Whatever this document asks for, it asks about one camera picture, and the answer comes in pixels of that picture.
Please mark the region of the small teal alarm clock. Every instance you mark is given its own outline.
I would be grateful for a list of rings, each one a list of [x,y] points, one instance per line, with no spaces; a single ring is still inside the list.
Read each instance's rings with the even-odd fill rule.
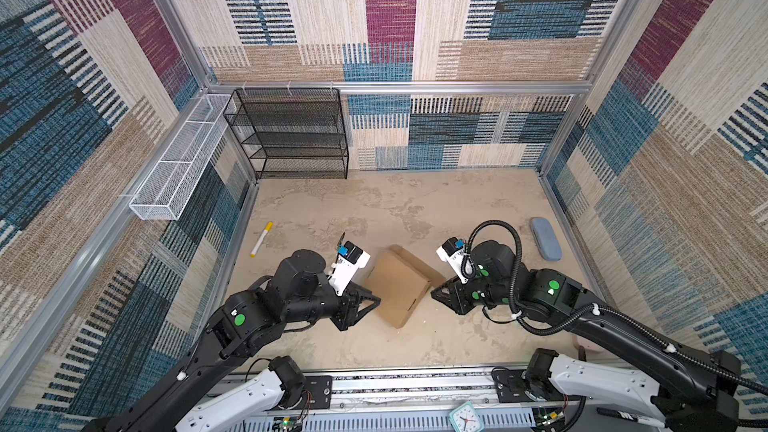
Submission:
[[[485,429],[483,420],[469,401],[449,413],[449,422],[455,432],[482,432]]]

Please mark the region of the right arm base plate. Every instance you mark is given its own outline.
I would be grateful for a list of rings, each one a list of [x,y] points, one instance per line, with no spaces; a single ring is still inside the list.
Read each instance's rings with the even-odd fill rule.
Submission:
[[[494,389],[499,403],[557,402],[562,395],[557,391],[534,391],[524,379],[522,369],[494,367],[491,370]]]

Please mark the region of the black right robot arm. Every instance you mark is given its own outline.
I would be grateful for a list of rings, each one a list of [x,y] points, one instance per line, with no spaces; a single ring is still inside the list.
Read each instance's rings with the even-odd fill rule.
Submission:
[[[539,394],[587,396],[640,412],[672,431],[734,431],[742,426],[736,389],[741,363],[651,330],[609,306],[579,282],[553,269],[529,270],[518,246],[493,240],[470,246],[455,237],[436,253],[454,271],[433,299],[458,315],[481,308],[510,310],[510,320],[537,336],[567,332],[628,363],[591,366],[539,349],[526,379]]]

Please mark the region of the blue-grey glasses case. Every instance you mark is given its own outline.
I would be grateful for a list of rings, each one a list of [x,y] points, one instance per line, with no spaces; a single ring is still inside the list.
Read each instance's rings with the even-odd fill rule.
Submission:
[[[551,262],[560,261],[563,252],[551,223],[546,218],[534,217],[530,228],[541,257]]]

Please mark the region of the brown cardboard box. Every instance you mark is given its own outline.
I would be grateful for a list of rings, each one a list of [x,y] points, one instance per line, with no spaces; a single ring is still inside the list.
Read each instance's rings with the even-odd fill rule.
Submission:
[[[401,329],[421,300],[446,278],[399,245],[377,255],[364,287],[381,299],[376,313],[391,327]]]

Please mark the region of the black marker pen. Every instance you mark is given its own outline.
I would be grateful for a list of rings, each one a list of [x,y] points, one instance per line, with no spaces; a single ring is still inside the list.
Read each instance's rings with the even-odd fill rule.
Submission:
[[[610,417],[620,420],[625,420],[633,423],[638,423],[647,427],[653,427],[656,429],[665,429],[666,425],[663,421],[660,421],[658,419],[644,416],[644,415],[638,415],[631,412],[626,411],[620,411],[610,408],[604,408],[604,407],[597,407],[596,412],[604,417]]]

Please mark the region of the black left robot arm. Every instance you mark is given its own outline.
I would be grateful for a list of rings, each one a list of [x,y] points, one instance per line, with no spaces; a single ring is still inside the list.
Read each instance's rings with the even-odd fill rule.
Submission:
[[[300,249],[276,272],[231,295],[209,318],[191,350],[125,412],[91,420],[86,431],[179,431],[207,421],[190,412],[229,373],[278,340],[290,323],[312,326],[328,318],[340,331],[356,325],[381,303],[351,283],[338,293],[323,257]]]

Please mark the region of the pink flat case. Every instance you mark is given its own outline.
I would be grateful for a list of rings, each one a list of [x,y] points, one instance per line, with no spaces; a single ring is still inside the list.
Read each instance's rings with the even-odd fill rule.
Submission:
[[[580,348],[584,348],[586,352],[591,352],[591,353],[602,353],[604,351],[603,347],[583,337],[574,335],[572,339],[573,339],[574,348],[576,350],[579,350]]]

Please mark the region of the yellow-capped white marker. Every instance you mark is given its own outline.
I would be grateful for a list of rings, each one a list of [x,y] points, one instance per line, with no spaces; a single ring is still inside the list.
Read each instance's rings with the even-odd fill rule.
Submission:
[[[258,253],[258,251],[259,251],[261,245],[263,244],[266,236],[271,231],[272,227],[273,227],[273,222],[269,221],[266,224],[266,226],[264,227],[264,229],[262,230],[262,232],[260,233],[258,239],[256,240],[254,246],[252,247],[252,249],[250,251],[249,255],[250,255],[251,258],[254,258],[256,256],[256,254]]]

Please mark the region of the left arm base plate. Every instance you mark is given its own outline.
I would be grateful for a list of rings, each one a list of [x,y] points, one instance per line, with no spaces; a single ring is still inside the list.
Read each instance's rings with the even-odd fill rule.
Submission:
[[[307,376],[298,399],[290,402],[290,411],[326,410],[331,406],[333,377],[331,375]]]

